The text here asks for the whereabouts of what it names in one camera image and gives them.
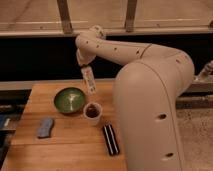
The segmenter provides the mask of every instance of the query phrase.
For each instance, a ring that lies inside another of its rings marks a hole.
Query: floor
[[[179,109],[186,171],[213,170],[213,108]]]

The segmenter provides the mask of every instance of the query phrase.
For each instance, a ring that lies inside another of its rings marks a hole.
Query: glass window
[[[1,0],[0,30],[61,29],[56,0]]]
[[[124,28],[127,0],[69,0],[73,28]]]
[[[134,26],[207,26],[212,20],[212,0],[138,0]]]

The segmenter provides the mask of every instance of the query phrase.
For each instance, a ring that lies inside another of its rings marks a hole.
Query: green bowl
[[[59,91],[54,98],[57,110],[64,114],[77,112],[86,103],[86,96],[82,90],[76,87],[68,87]]]

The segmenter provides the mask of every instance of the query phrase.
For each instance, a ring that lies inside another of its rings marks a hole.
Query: hole on robot arm
[[[157,121],[161,121],[161,120],[164,120],[166,119],[167,115],[166,114],[160,114],[157,116]]]
[[[176,59],[176,62],[177,62],[178,64],[180,64],[180,63],[181,63],[178,59]]]
[[[163,161],[168,161],[170,160],[172,157],[174,156],[174,153],[167,153],[164,157],[163,157]]]

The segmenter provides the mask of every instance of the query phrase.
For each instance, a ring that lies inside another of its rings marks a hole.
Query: small cup
[[[83,109],[84,117],[88,120],[89,124],[96,126],[102,115],[102,107],[96,102],[87,103]]]

